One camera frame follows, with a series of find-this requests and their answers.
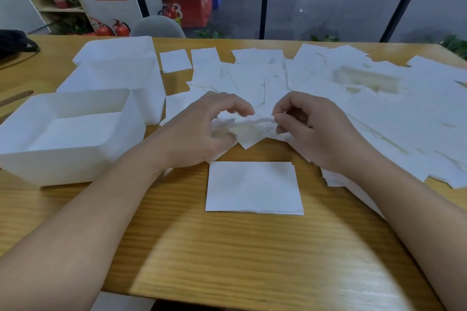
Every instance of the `white storage box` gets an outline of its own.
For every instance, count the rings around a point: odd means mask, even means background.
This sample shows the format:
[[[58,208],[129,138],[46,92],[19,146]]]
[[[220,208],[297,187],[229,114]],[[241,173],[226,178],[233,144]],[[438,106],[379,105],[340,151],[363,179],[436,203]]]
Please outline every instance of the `white storage box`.
[[[122,37],[98,39],[87,42],[73,58],[73,63],[79,66],[83,62],[93,60],[110,60],[118,58],[155,58],[152,37]]]
[[[39,186],[89,182],[145,130],[128,89],[36,95],[0,125],[0,167]]]
[[[119,58],[82,63],[57,92],[130,89],[146,125],[161,121],[165,90],[155,58]]]

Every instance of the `gray chair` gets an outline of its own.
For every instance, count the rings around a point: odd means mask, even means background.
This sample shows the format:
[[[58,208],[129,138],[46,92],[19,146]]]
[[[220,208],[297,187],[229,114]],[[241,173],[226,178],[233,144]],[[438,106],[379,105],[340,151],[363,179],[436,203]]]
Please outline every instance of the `gray chair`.
[[[138,36],[186,38],[176,21],[161,15],[140,20],[130,32],[130,37]]]

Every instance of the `right hand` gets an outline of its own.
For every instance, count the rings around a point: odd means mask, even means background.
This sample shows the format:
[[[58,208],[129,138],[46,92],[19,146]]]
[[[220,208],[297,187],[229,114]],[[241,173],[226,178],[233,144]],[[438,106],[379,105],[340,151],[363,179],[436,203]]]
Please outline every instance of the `right hand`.
[[[309,152],[313,163],[348,176],[375,149],[332,101],[292,91],[275,105],[277,133],[289,132]]]

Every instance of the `wood grain tabletop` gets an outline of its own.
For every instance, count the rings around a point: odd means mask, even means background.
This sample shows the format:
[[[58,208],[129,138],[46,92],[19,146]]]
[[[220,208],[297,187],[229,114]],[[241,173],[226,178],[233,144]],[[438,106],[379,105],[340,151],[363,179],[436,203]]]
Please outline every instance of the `wood grain tabletop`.
[[[0,92],[43,80],[57,87],[92,37],[32,37],[42,51],[0,63]],[[320,43],[336,47],[342,43]],[[217,47],[283,49],[301,42],[155,38],[157,52]],[[438,45],[354,43],[375,61],[405,65],[414,55],[467,69]],[[188,91],[192,70],[163,74],[167,95]],[[156,130],[148,127],[147,133]],[[236,145],[220,160],[292,161],[305,216],[206,213],[208,165],[173,170],[156,181],[130,223],[103,290],[245,310],[441,311],[417,264],[388,224],[345,188],[329,188],[318,167],[288,144],[265,139]],[[427,184],[467,209],[467,189]],[[39,189],[0,171],[0,255],[87,184]]]

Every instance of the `red stool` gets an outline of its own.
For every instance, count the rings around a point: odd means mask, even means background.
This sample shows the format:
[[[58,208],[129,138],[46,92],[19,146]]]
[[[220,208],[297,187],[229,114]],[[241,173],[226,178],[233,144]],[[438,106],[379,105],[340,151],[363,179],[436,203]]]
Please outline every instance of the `red stool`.
[[[213,12],[212,0],[162,0],[177,11],[182,27],[204,27]]]

